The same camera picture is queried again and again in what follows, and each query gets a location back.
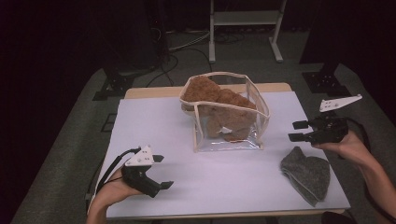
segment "table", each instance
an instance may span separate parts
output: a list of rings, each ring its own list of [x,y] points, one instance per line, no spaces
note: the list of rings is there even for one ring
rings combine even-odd
[[[257,87],[272,110],[264,149],[198,153],[192,149],[192,120],[181,111],[175,97],[181,87],[128,90],[125,100],[120,101],[99,179],[122,152],[150,144],[153,153],[163,155],[164,160],[148,170],[148,177],[175,183],[154,199],[139,195],[116,203],[107,210],[107,217],[277,217],[324,211],[342,213],[348,208],[347,197],[332,169],[328,195],[316,207],[309,205],[281,174],[279,163],[294,146],[300,146],[306,156],[326,156],[308,143],[292,143],[288,139],[291,123],[306,119],[290,86],[266,83]],[[290,127],[277,125],[280,120]]]
[[[215,26],[220,25],[261,25],[274,24],[274,36],[269,37],[270,45],[278,63],[283,63],[282,55],[277,46],[277,36],[283,20],[287,0],[282,0],[279,10],[266,11],[215,11],[214,0],[210,0],[210,40],[209,61],[214,63],[215,56]]]

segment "transparent plastic container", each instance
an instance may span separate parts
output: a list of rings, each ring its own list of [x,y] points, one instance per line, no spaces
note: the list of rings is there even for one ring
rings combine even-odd
[[[190,77],[179,99],[194,121],[194,152],[263,149],[270,109],[248,76],[214,72]]]

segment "white table surface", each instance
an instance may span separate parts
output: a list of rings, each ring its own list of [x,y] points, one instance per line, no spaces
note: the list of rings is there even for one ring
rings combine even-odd
[[[107,217],[184,217],[309,212],[347,209],[347,197],[331,169],[331,182],[324,202],[307,203],[282,175],[279,165],[299,146],[305,156],[326,159],[309,143],[292,143],[292,123],[306,115],[293,91],[265,92],[272,115],[263,135],[264,150],[193,152],[193,122],[180,109],[177,97],[121,100],[117,119],[99,179],[122,152],[151,145],[163,155],[147,175],[156,182],[175,181],[155,198],[138,195],[113,204]],[[120,162],[131,158],[128,154]]]

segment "gray fabric piece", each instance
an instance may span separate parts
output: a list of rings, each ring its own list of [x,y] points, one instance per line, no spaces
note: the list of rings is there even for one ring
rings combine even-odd
[[[330,164],[318,157],[306,157],[295,147],[280,163],[280,169],[303,198],[315,207],[323,201],[330,183]]]

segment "gray carpet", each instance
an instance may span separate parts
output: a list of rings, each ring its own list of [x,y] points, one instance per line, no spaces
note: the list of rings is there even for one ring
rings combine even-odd
[[[308,32],[281,32],[279,49],[284,57],[277,63],[270,45],[270,33],[245,34],[245,39],[231,45],[216,45],[216,63],[213,71],[228,71],[248,75],[253,82],[287,82],[296,91],[306,115],[318,115],[318,106],[326,94],[313,94],[304,82],[302,72],[318,71],[321,64],[299,64]],[[194,35],[169,35],[169,45],[175,47],[193,40]],[[207,55],[207,44],[191,48]],[[182,50],[173,54],[177,66],[169,72],[175,86],[183,86],[191,76],[210,72],[204,55],[195,50]],[[163,65],[164,69],[175,64],[175,59]],[[162,71],[138,77],[133,87],[145,87]],[[335,72],[339,81],[346,85],[352,95],[361,94],[363,99],[338,110],[339,115],[361,122],[369,134],[373,154],[383,164],[393,183],[396,183],[396,129],[361,85],[358,76],[343,65]],[[84,223],[86,219],[85,193],[101,159],[106,154],[110,133],[101,132],[107,115],[117,113],[120,97],[106,101],[92,98],[106,80],[103,70],[97,71],[87,83],[64,124],[58,138],[41,167],[34,184],[12,223]],[[150,87],[169,86],[167,77],[154,80]],[[327,153],[328,159],[339,178],[351,204],[351,214],[360,224],[375,223],[373,209],[363,196],[363,179],[347,161]],[[280,217],[283,223],[320,223],[320,216]],[[110,220],[109,223],[145,223],[141,221]],[[166,224],[177,223],[265,223],[263,217],[165,220]]]

